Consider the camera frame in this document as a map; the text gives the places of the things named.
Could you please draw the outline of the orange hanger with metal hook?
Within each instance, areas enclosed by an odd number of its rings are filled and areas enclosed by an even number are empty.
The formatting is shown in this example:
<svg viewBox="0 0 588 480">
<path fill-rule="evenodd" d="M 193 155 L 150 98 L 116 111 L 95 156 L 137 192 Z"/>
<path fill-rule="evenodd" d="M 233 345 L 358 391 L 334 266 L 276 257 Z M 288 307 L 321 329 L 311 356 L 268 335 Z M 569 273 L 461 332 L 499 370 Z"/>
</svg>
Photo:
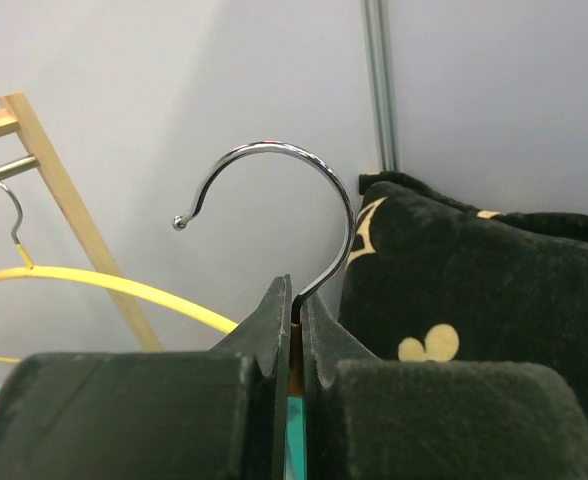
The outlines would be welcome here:
<svg viewBox="0 0 588 480">
<path fill-rule="evenodd" d="M 301 311 L 304 303 L 330 280 L 347 262 L 355 238 L 355 214 L 350 196 L 340 177 L 318 156 L 279 141 L 259 141 L 241 145 L 224 154 L 203 177 L 189 209 L 172 220 L 177 231 L 184 230 L 202 212 L 206 196 L 220 174 L 240 160 L 256 155 L 269 155 L 283 160 L 291 158 L 304 163 L 323 178 L 332 189 L 327 193 L 316 180 L 309 181 L 284 166 L 274 169 L 285 174 L 283 181 L 260 173 L 256 178 L 240 181 L 225 199 L 233 205 L 234 217 L 225 223 L 230 240 L 216 240 L 224 249 L 219 267 L 243 263 L 245 273 L 236 277 L 235 293 L 256 293 L 269 273 L 292 266 L 294 275 L 319 274 L 301 285 L 301 291 L 286 307 L 292 324 L 290 345 L 289 393 L 304 395 Z"/>
</svg>

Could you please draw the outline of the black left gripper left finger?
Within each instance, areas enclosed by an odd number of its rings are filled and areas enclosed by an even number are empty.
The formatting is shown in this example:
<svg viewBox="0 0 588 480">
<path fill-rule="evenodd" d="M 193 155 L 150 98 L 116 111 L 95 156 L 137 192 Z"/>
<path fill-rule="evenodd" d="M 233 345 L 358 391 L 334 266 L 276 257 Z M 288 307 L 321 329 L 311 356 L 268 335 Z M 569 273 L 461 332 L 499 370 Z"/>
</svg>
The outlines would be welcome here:
<svg viewBox="0 0 588 480">
<path fill-rule="evenodd" d="M 280 479 L 292 287 L 207 351 L 42 353 L 0 390 L 0 479 Z"/>
</svg>

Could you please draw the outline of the teal t shirt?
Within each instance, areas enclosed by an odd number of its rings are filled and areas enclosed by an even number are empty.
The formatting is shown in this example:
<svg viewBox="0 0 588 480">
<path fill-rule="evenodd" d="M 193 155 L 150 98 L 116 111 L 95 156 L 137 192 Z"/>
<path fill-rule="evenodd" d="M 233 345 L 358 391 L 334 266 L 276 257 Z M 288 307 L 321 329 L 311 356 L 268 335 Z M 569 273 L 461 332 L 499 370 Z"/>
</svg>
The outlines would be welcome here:
<svg viewBox="0 0 588 480">
<path fill-rule="evenodd" d="M 304 434 L 305 409 L 301 398 L 290 396 L 288 398 L 287 429 L 286 429 L 286 461 L 285 479 L 304 480 L 306 474 L 305 434 Z"/>
</svg>

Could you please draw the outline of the yellow hanger with metal hook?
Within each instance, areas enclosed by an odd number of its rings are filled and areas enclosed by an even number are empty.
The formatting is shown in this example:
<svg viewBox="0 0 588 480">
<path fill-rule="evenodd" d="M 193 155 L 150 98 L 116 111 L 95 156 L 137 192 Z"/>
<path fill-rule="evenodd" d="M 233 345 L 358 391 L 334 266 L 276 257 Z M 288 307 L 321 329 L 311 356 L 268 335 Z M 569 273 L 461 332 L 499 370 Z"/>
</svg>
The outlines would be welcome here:
<svg viewBox="0 0 588 480">
<path fill-rule="evenodd" d="M 140 282 L 95 271 L 35 264 L 18 238 L 18 230 L 24 218 L 22 205 L 12 190 L 1 180 L 0 188 L 10 197 L 16 210 L 16 220 L 11 229 L 11 238 L 24 263 L 24 266 L 0 270 L 0 282 L 23 278 L 38 278 L 82 283 L 100 287 L 110 292 L 130 295 L 160 305 L 188 316 L 224 334 L 230 334 L 238 327 L 236 322 L 205 307 Z"/>
</svg>

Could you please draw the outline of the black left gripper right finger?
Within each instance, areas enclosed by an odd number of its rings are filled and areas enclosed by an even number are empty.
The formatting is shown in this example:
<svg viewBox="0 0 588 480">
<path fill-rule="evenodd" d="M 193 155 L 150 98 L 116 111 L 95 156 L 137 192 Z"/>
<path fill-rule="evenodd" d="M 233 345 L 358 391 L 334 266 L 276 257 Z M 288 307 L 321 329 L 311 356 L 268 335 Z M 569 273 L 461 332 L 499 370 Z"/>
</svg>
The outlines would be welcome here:
<svg viewBox="0 0 588 480">
<path fill-rule="evenodd" d="M 311 479 L 588 479 L 588 421 L 553 370 L 375 357 L 301 311 Z"/>
</svg>

